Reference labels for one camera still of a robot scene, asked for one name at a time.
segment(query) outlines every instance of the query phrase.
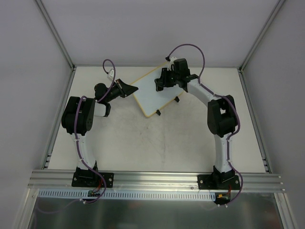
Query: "wire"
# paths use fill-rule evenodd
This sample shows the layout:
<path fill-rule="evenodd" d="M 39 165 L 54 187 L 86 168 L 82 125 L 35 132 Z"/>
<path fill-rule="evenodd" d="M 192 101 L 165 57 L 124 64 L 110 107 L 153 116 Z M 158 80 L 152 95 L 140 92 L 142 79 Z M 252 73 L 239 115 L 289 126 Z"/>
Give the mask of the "wire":
<path fill-rule="evenodd" d="M 174 48 L 174 49 L 170 52 L 170 54 L 168 54 L 168 56 L 166 57 L 166 59 L 168 60 L 168 58 L 170 58 L 171 54 L 172 54 L 176 49 L 178 49 L 178 48 L 180 48 L 180 47 L 182 47 L 182 46 L 192 46 L 192 47 L 195 47 L 196 49 L 198 49 L 198 50 L 200 51 L 200 53 L 201 53 L 201 55 L 202 55 L 203 64 L 202 64 L 202 69 L 201 69 L 201 71 L 200 71 L 200 73 L 199 73 L 199 78 L 198 78 L 198 82 L 200 83 L 200 78 L 201 78 L 201 75 L 202 75 L 203 70 L 204 70 L 204 67 L 205 67 L 205 57 L 204 57 L 203 51 L 202 51 L 197 45 L 194 45 L 194 44 L 180 44 L 180 45 L 178 45 L 176 48 Z"/>
<path fill-rule="evenodd" d="M 88 166 L 88 165 L 86 164 L 86 162 L 83 160 L 82 156 L 81 156 L 81 151 L 80 151 L 80 146 L 79 146 L 79 139 L 78 139 L 77 132 L 76 132 L 76 125 L 77 125 L 77 120 L 78 120 L 78 114 L 79 114 L 80 109 L 81 109 L 81 103 L 82 103 L 82 101 L 83 101 L 84 99 L 87 99 L 87 97 L 83 95 L 83 96 L 81 97 L 79 103 L 78 103 L 78 106 L 77 106 L 77 109 L 76 109 L 75 120 L 74 120 L 74 134 L 75 134 L 75 139 L 76 139 L 77 154 L 78 154 L 78 157 L 80 158 L 82 164 L 83 164 L 87 169 L 89 169 L 91 172 L 93 172 L 93 173 L 95 173 L 96 175 L 98 175 L 98 176 L 102 179 L 102 181 L 103 181 L 103 183 L 104 183 L 104 190 L 103 190 L 103 192 L 102 192 L 100 195 L 97 196 L 96 199 L 91 200 L 91 201 L 86 201 L 86 200 L 84 201 L 84 203 L 91 204 L 91 203 L 96 202 L 99 198 L 102 197 L 102 195 L 104 195 L 104 193 L 105 193 L 105 191 L 106 191 L 106 181 L 105 181 L 104 177 L 103 177 L 99 172 L 95 171 L 95 170 L 92 169 L 90 166 Z"/>
<path fill-rule="evenodd" d="M 207 90 L 209 93 L 211 93 L 212 95 L 214 95 L 214 96 L 216 96 L 216 97 L 219 97 L 219 98 L 222 98 L 222 99 L 224 99 L 226 102 L 228 102 L 229 106 L 232 108 L 232 110 L 233 110 L 233 112 L 234 112 L 234 115 L 235 115 L 235 117 L 236 117 L 236 119 L 237 119 L 237 130 L 236 130 L 235 132 L 231 133 L 231 134 L 227 137 L 227 139 L 226 139 L 226 140 L 227 140 L 227 161 L 228 161 L 228 164 L 229 164 L 229 166 L 231 167 L 231 169 L 232 169 L 235 173 L 237 173 L 237 174 L 240 176 L 240 180 L 241 180 L 241 182 L 240 182 L 240 189 L 239 189 L 238 193 L 236 194 L 236 196 L 230 201 L 230 203 L 231 203 L 233 200 L 235 200 L 235 199 L 240 195 L 240 193 L 242 192 L 243 186 L 244 186 L 244 179 L 243 179 L 242 174 L 241 174 L 240 172 L 238 172 L 238 171 L 234 168 L 234 166 L 231 164 L 231 159 L 230 159 L 230 147 L 229 147 L 229 146 L 230 146 L 230 138 L 231 138 L 232 136 L 234 136 L 235 134 L 237 134 L 237 133 L 240 131 L 240 119 L 239 119 L 239 116 L 238 116 L 238 114 L 237 114 L 237 112 L 236 112 L 236 109 L 235 109 L 234 105 L 231 103 L 231 101 L 230 101 L 227 97 L 222 96 L 222 95 L 215 94 L 211 89 L 209 89 L 207 86 L 205 86 L 204 84 L 202 84 L 202 83 L 200 82 L 200 78 L 201 78 L 201 75 L 202 75 L 203 70 L 204 70 L 204 67 L 205 67 L 205 57 L 204 57 L 203 51 L 202 51 L 197 45 L 194 45 L 194 44 L 187 44 L 187 43 L 186 43 L 186 44 L 178 45 L 176 48 L 174 48 L 174 49 L 170 52 L 170 54 L 166 57 L 166 59 L 168 60 L 168 59 L 170 58 L 171 54 L 172 54 L 176 49 L 178 49 L 178 48 L 180 48 L 180 47 L 182 47 L 182 46 L 192 46 L 192 47 L 195 47 L 196 49 L 198 49 L 198 50 L 200 51 L 200 53 L 201 53 L 201 55 L 202 55 L 202 58 L 203 58 L 203 65 L 202 65 L 202 69 L 201 69 L 201 71 L 200 71 L 200 73 L 199 73 L 199 77 L 198 77 L 198 83 L 199 83 L 199 85 L 200 85 L 201 87 L 203 87 L 205 90 Z"/>
<path fill-rule="evenodd" d="M 105 69 L 105 63 L 108 61 L 108 59 L 106 59 L 106 60 L 104 60 L 103 61 L 103 69 L 104 69 L 104 72 L 106 73 L 106 74 L 108 74 L 109 72 L 108 71 L 106 71 L 106 69 Z"/>
<path fill-rule="evenodd" d="M 56 213 L 59 213 L 61 211 L 63 211 L 64 209 L 66 209 L 68 206 L 70 206 L 71 204 L 73 204 L 74 202 L 77 202 L 77 201 L 80 201 L 80 199 L 74 199 L 72 200 L 71 202 L 69 202 L 66 206 L 64 206 L 63 208 L 57 210 L 57 211 L 44 211 L 44 210 L 41 210 L 39 208 L 39 205 L 38 205 L 38 201 L 36 202 L 36 209 L 40 212 L 40 213 L 43 213 L 43 214 L 47 214 L 47 215 L 51 215 L 51 214 L 56 214 Z"/>
<path fill-rule="evenodd" d="M 100 191 L 101 186 L 102 186 L 101 180 L 99 180 L 99 185 L 98 185 L 94 190 L 92 190 L 92 192 L 93 192 L 93 193 L 97 193 L 98 191 Z"/>
<path fill-rule="evenodd" d="M 107 92 L 102 96 L 102 98 L 100 98 L 97 102 L 99 103 L 100 101 L 102 101 L 105 97 L 106 97 L 106 95 L 109 93 L 109 91 L 111 90 L 111 88 L 112 88 L 112 86 L 113 86 L 113 84 L 114 84 L 114 81 L 115 81 L 115 73 L 116 73 L 116 70 L 115 70 L 115 66 L 114 66 L 114 63 L 112 62 L 112 60 L 110 60 L 110 59 L 106 59 L 106 60 L 104 60 L 103 61 L 103 69 L 104 69 L 104 71 L 108 74 L 108 72 L 106 71 L 106 69 L 105 69 L 105 63 L 106 63 L 106 61 L 109 61 L 111 64 L 112 64 L 112 67 L 113 67 L 113 79 L 112 79 L 112 82 L 111 82 L 111 85 L 110 85 L 110 87 L 108 88 L 108 90 L 107 90 Z"/>
<path fill-rule="evenodd" d="M 106 61 L 109 61 L 109 62 L 112 64 L 113 70 L 114 70 L 114 76 L 113 76 L 113 80 L 112 80 L 111 86 L 109 87 L 108 91 L 105 93 L 105 95 L 104 95 L 99 101 L 101 101 L 101 100 L 109 93 L 110 89 L 112 88 L 112 86 L 113 86 L 113 84 L 114 84 L 114 80 L 115 80 L 115 72 L 116 72 L 116 70 L 115 70 L 114 63 L 112 62 L 112 60 L 109 60 L 109 59 L 104 60 L 104 62 L 103 62 L 103 69 L 104 69 L 105 72 L 106 72 L 106 70 L 105 70 L 105 68 L 104 68 L 104 64 L 105 64 Z M 101 198 L 101 196 L 105 193 L 105 191 L 106 191 L 106 181 L 105 181 L 104 177 L 103 177 L 100 173 L 98 173 L 98 172 L 96 172 L 95 170 L 93 170 L 92 168 L 90 168 L 90 167 L 85 163 L 85 161 L 83 160 L 83 158 L 82 158 L 82 156 L 81 156 L 80 146 L 79 146 L 79 139 L 78 139 L 77 132 L 76 132 L 76 126 L 77 126 L 78 114 L 79 114 L 80 108 L 81 108 L 81 103 L 82 103 L 82 101 L 83 101 L 84 99 L 87 99 L 87 97 L 86 97 L 86 96 L 82 96 L 81 99 L 80 99 L 80 101 L 79 101 L 79 103 L 78 103 L 77 110 L 76 110 L 76 115 L 75 115 L 75 120 L 74 120 L 74 135 L 75 135 L 75 139 L 76 139 L 77 154 L 78 154 L 78 156 L 79 156 L 81 162 L 84 164 L 84 166 L 87 167 L 87 168 L 88 168 L 90 171 L 92 171 L 93 173 L 97 174 L 97 175 L 101 178 L 101 180 L 103 181 L 103 183 L 104 183 L 104 190 L 103 190 L 103 192 L 102 192 L 96 199 L 91 200 L 91 201 L 84 201 L 84 203 L 90 204 L 90 203 L 96 202 L 96 201 L 97 201 L 99 198 Z M 100 190 L 101 186 L 102 186 L 102 184 L 101 184 L 101 181 L 99 180 L 98 191 Z M 37 209 L 40 213 L 43 213 L 43 214 L 56 214 L 56 213 L 59 213 L 59 212 L 63 211 L 64 209 L 66 209 L 66 208 L 67 208 L 68 206 L 70 206 L 72 203 L 77 202 L 77 201 L 81 201 L 81 200 L 82 200 L 82 199 L 74 199 L 73 201 L 71 201 L 70 203 L 68 203 L 66 206 L 64 206 L 63 208 L 61 208 L 61 209 L 59 209 L 59 210 L 57 210 L 57 211 L 44 211 L 44 210 L 42 210 L 42 209 L 39 208 L 39 206 L 38 206 L 38 201 L 37 201 L 37 202 L 36 202 L 36 209 Z"/>

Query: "gray wall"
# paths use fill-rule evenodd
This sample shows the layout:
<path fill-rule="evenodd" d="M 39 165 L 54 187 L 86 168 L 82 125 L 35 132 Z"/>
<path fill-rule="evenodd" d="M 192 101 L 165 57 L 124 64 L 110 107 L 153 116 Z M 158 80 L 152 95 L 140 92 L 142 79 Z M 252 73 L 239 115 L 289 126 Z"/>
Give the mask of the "gray wall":
<path fill-rule="evenodd" d="M 277 0 L 43 0 L 76 64 L 157 66 L 181 43 L 207 66 L 239 66 Z M 200 53 L 175 55 L 200 66 Z"/>
<path fill-rule="evenodd" d="M 305 227 L 305 1 L 290 0 L 245 70 L 271 158 L 283 174 L 299 227 Z"/>
<path fill-rule="evenodd" d="M 70 69 L 32 0 L 0 2 L 0 222 L 12 228 Z"/>

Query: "metal frame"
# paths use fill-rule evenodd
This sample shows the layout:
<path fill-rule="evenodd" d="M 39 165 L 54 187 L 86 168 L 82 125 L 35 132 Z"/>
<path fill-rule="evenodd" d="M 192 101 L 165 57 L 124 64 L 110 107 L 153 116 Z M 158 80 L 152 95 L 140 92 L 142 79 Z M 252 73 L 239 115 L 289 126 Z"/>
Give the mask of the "metal frame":
<path fill-rule="evenodd" d="M 51 154 L 52 154 L 52 150 L 53 150 L 53 147 L 55 145 L 55 140 L 56 140 L 56 137 L 57 137 L 57 133 L 58 133 L 59 127 L 61 125 L 61 116 L 63 114 L 63 111 L 65 109 L 65 106 L 66 106 L 66 103 L 67 103 L 67 100 L 68 100 L 68 96 L 69 96 L 69 92 L 70 92 L 70 89 L 71 89 L 71 86 L 72 86 L 72 82 L 73 82 L 73 79 L 74 79 L 75 72 L 76 72 L 76 68 L 74 68 L 70 73 L 69 80 L 68 80 L 66 88 L 65 88 L 65 93 L 62 97 L 59 109 L 57 111 L 56 118 L 55 118 L 54 124 L 52 126 L 51 135 L 50 135 L 50 138 L 49 138 L 48 143 L 47 143 L 47 148 L 46 148 L 46 151 L 45 151 L 45 157 L 43 158 L 43 161 L 41 161 L 41 163 L 40 163 L 42 169 L 45 169 L 45 168 L 48 167 L 48 163 L 49 163 L 49 160 L 50 160 L 50 157 L 51 157 Z"/>
<path fill-rule="evenodd" d="M 114 173 L 114 190 L 194 191 L 198 192 L 197 175 L 210 173 L 127 172 Z M 33 170 L 28 188 L 72 188 L 73 170 Z M 278 174 L 244 173 L 243 192 L 284 193 Z M 202 190 L 220 192 L 219 190 Z"/>
<path fill-rule="evenodd" d="M 27 228 L 31 219 L 31 214 L 35 205 L 37 194 L 40 188 L 65 188 L 74 189 L 71 187 L 71 180 L 73 177 L 73 172 L 71 170 L 47 170 L 48 158 L 51 156 L 52 149 L 55 144 L 57 132 L 60 126 L 61 115 L 64 110 L 65 104 L 68 99 L 69 91 L 72 85 L 72 81 L 75 75 L 75 65 L 68 54 L 42 0 L 34 0 L 38 9 L 40 10 L 43 18 L 45 19 L 47 26 L 49 27 L 54 39 L 57 42 L 59 49 L 61 50 L 63 56 L 65 57 L 68 65 L 71 67 L 71 74 L 67 83 L 65 94 L 62 98 L 60 108 L 58 110 L 56 120 L 52 127 L 52 132 L 50 139 L 46 148 L 46 156 L 42 162 L 42 170 L 34 170 L 29 184 L 28 192 L 25 198 L 25 202 L 22 206 L 22 211 L 17 218 L 16 227 L 19 229 Z M 244 188 L 243 192 L 246 193 L 274 193 L 277 207 L 279 210 L 280 217 L 282 219 L 284 228 L 298 228 L 293 214 L 290 210 L 290 205 L 285 193 L 284 184 L 282 182 L 281 176 L 277 174 L 272 174 L 272 167 L 270 165 L 270 160 L 268 153 L 266 152 L 264 139 L 262 138 L 259 124 L 255 117 L 255 112 L 252 107 L 251 99 L 248 94 L 246 87 L 245 78 L 243 71 L 254 54 L 255 50 L 258 48 L 262 38 L 265 36 L 270 25 L 277 16 L 279 10 L 282 8 L 286 0 L 278 0 L 277 4 L 270 13 L 267 21 L 262 27 L 260 33 L 255 39 L 249 53 L 245 57 L 243 64 L 239 68 L 239 76 L 241 84 L 244 90 L 246 102 L 250 112 L 251 120 L 254 126 L 256 138 L 259 144 L 259 148 L 262 154 L 263 161 L 265 161 L 266 171 L 265 174 L 242 174 L 244 177 Z M 113 190 L 126 190 L 134 192 L 149 192 L 149 191 L 164 191 L 164 192 L 199 192 L 197 185 L 197 175 L 199 173 L 163 173 L 163 172 L 114 172 L 114 187 Z"/>
<path fill-rule="evenodd" d="M 272 22 L 276 18 L 277 14 L 279 13 L 280 9 L 282 8 L 282 6 L 284 5 L 285 2 L 286 2 L 286 0 L 278 0 L 277 1 L 276 5 L 272 9 L 268 19 L 266 20 L 266 22 L 263 25 L 262 29 L 260 30 L 258 36 L 256 37 L 256 39 L 255 39 L 255 41 L 254 41 L 250 51 L 248 52 L 248 54 L 246 55 L 242 65 L 240 66 L 241 72 L 244 71 L 246 65 L 249 63 L 252 55 L 254 54 L 255 50 L 258 47 L 258 45 L 261 43 L 263 37 L 266 35 L 268 29 L 270 28 L 270 25 L 272 24 Z"/>
<path fill-rule="evenodd" d="M 276 199 L 277 208 L 279 210 L 282 224 L 285 229 L 295 228 L 298 229 L 296 220 L 292 214 L 292 210 L 288 201 L 286 193 L 275 193 L 274 197 Z"/>
<path fill-rule="evenodd" d="M 27 229 L 31 221 L 31 215 L 34 210 L 38 189 L 28 188 L 25 201 L 20 210 L 21 214 L 17 217 L 14 228 Z"/>
<path fill-rule="evenodd" d="M 61 37 L 59 36 L 52 20 L 51 20 L 51 17 L 49 16 L 49 13 L 47 12 L 43 2 L 41 0 L 35 0 L 35 3 L 38 7 L 38 9 L 40 10 L 41 14 L 42 14 L 42 17 L 45 19 L 55 41 L 57 42 L 58 44 L 58 47 L 60 49 L 60 51 L 62 52 L 64 58 L 66 59 L 68 65 L 70 66 L 71 69 L 74 70 L 74 64 L 73 64 L 73 61 L 70 57 L 70 55 L 68 54 L 68 51 L 66 49 L 66 47 L 64 46 L 63 42 L 62 42 L 62 39 Z"/>
<path fill-rule="evenodd" d="M 243 88 L 243 91 L 244 91 L 244 96 L 246 98 L 248 110 L 249 110 L 249 113 L 250 113 L 251 121 L 252 121 L 253 128 L 254 128 L 254 132 L 255 132 L 255 135 L 256 135 L 257 142 L 258 142 L 258 147 L 261 151 L 263 161 L 266 162 L 266 165 L 265 165 L 265 166 L 267 166 L 266 171 L 271 173 L 272 172 L 272 166 L 271 166 L 271 163 L 270 163 L 270 160 L 269 160 L 268 152 L 265 148 L 265 142 L 264 142 L 264 139 L 262 137 L 255 112 L 253 110 L 253 106 L 252 106 L 252 103 L 251 103 L 249 92 L 247 90 L 247 86 L 246 86 L 246 83 L 245 83 L 245 78 L 244 78 L 243 73 L 240 70 L 238 70 L 238 74 L 239 74 L 240 82 L 242 84 L 242 88 Z"/>

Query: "table surface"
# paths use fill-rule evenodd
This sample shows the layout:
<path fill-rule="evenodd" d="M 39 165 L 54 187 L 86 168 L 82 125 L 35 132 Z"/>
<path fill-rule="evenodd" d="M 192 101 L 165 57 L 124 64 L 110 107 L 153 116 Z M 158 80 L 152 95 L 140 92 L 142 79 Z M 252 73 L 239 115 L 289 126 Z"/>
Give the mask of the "table surface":
<path fill-rule="evenodd" d="M 132 83 L 153 67 L 118 67 L 117 78 Z M 199 74 L 200 68 L 190 68 Z M 241 121 L 233 137 L 233 164 L 243 173 L 264 173 L 264 165 L 236 69 L 206 68 L 202 82 L 218 94 L 232 95 Z M 110 85 L 101 67 L 77 67 L 69 96 L 94 97 L 97 83 Z M 214 136 L 207 126 L 207 107 L 191 94 L 146 118 L 134 97 L 111 101 L 108 117 L 94 117 L 88 140 L 99 170 L 212 172 Z M 49 169 L 74 170 L 78 163 L 73 141 L 60 126 Z"/>

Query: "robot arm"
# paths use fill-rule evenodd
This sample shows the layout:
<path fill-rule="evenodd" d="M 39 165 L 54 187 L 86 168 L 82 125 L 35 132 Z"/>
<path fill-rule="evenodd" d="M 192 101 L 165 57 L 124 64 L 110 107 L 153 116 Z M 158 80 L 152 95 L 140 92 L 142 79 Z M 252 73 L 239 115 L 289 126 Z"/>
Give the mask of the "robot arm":
<path fill-rule="evenodd" d="M 204 181 L 204 184 L 207 189 L 228 189 L 231 184 L 234 186 L 238 179 L 228 162 L 228 158 L 232 158 L 232 144 L 230 144 L 232 140 L 227 138 L 237 126 L 237 118 L 232 107 L 226 99 L 216 97 L 210 89 L 199 83 L 198 76 L 190 73 L 185 59 L 170 60 L 169 63 L 171 66 L 162 68 L 160 78 L 155 79 L 156 91 L 179 85 L 208 107 L 207 124 L 215 138 L 216 161 L 213 173 Z M 230 95 L 225 97 L 235 107 L 233 97 Z"/>
<path fill-rule="evenodd" d="M 81 102 L 81 107 L 78 113 L 76 123 L 76 133 L 78 137 L 78 144 L 76 135 L 74 133 L 74 124 L 76 118 L 77 107 L 80 102 L 79 97 L 71 96 L 68 100 L 67 106 L 63 112 L 61 125 L 70 134 L 74 141 L 76 152 L 81 152 L 82 159 L 94 171 L 98 171 L 97 163 L 92 152 L 91 146 L 87 143 L 87 132 L 91 130 L 93 124 L 93 117 L 108 117 L 110 114 L 111 106 L 109 102 L 118 96 L 125 98 L 137 91 L 138 88 L 125 84 L 122 80 L 118 79 L 113 84 L 109 93 L 106 94 L 108 88 L 99 83 L 95 86 L 95 98 L 86 98 Z M 98 184 L 98 176 L 90 171 L 81 161 L 78 162 L 76 171 L 73 176 L 73 187 L 96 187 Z"/>

